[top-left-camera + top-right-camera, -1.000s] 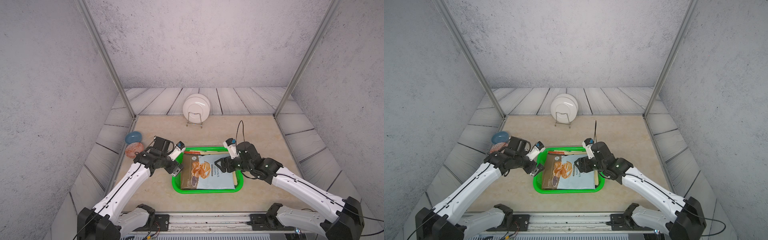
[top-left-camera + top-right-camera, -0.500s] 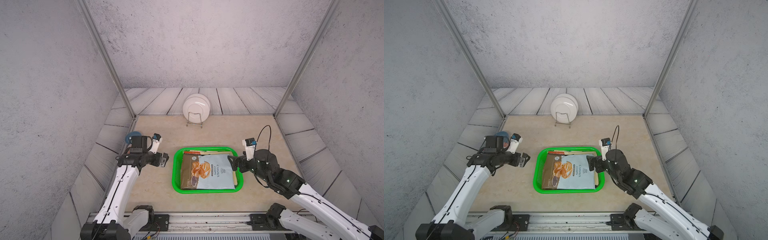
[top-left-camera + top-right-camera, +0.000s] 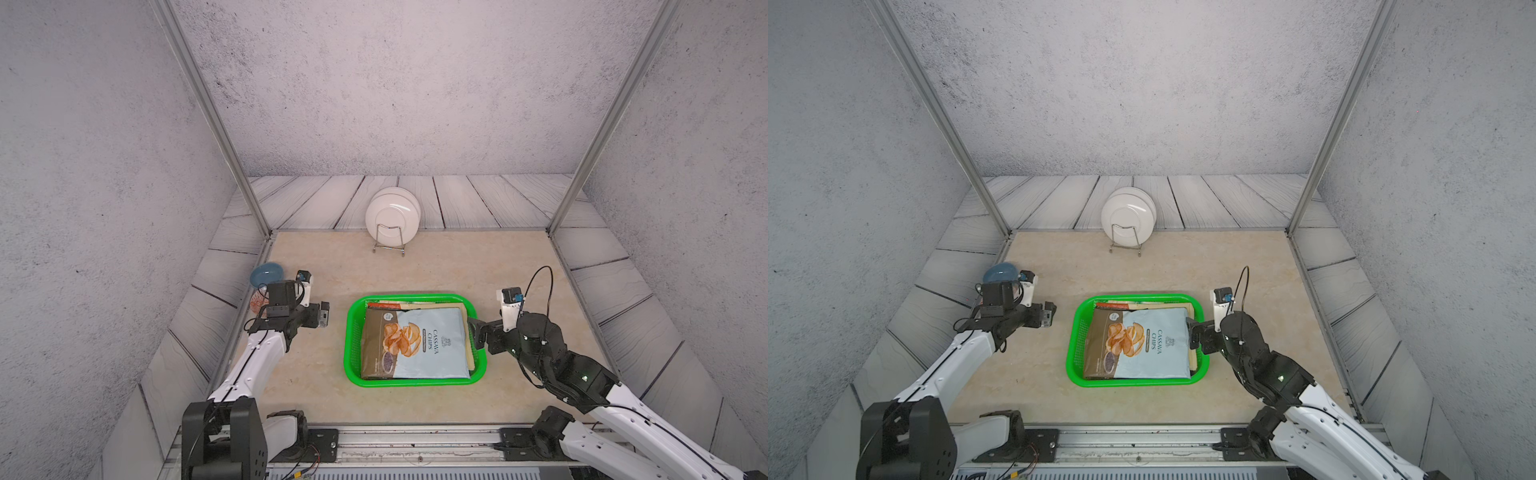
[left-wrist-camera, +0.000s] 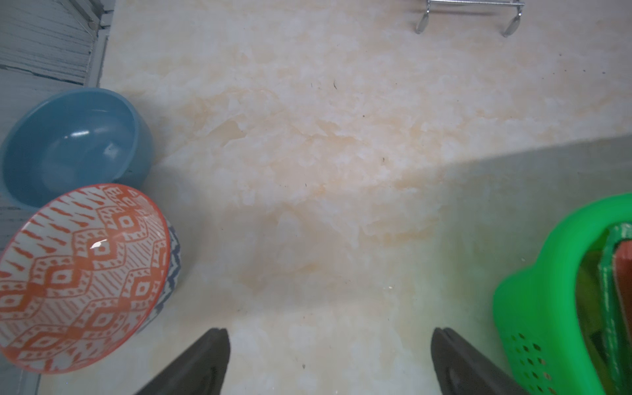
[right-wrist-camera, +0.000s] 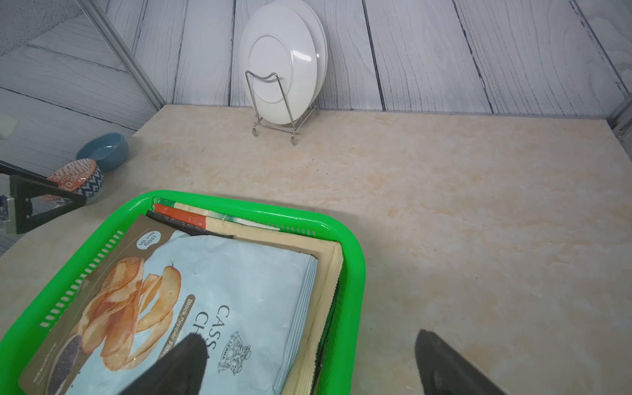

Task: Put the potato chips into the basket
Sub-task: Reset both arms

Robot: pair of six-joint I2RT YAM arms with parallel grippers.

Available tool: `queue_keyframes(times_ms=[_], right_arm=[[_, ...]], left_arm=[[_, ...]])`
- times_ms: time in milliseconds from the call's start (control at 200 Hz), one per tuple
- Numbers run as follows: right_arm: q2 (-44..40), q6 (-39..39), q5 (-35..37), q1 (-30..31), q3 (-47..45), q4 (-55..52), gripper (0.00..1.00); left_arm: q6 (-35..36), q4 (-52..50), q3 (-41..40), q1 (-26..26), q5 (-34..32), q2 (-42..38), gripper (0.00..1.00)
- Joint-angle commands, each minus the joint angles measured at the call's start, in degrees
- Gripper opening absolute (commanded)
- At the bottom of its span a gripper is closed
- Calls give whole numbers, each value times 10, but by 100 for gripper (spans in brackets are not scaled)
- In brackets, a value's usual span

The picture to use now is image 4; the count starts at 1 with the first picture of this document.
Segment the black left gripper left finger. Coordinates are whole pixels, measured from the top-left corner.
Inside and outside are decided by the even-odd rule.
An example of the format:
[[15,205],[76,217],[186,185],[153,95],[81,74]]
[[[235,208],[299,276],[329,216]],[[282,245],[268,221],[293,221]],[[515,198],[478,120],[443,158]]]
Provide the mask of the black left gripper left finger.
[[226,329],[209,329],[137,395],[216,395],[222,391],[230,360]]

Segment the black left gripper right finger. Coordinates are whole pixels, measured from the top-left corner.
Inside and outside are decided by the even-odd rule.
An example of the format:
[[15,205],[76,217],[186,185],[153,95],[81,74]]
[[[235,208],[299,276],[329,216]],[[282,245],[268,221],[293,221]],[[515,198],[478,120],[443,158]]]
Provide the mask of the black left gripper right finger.
[[431,359],[443,394],[528,395],[514,379],[453,329],[434,330]]

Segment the cassava chips bag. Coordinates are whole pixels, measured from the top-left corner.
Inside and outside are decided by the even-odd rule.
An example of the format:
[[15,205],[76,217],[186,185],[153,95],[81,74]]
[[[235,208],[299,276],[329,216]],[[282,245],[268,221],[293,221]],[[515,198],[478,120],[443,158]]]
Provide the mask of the cassava chips bag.
[[631,340],[631,240],[617,245],[613,256],[613,276],[625,330]]

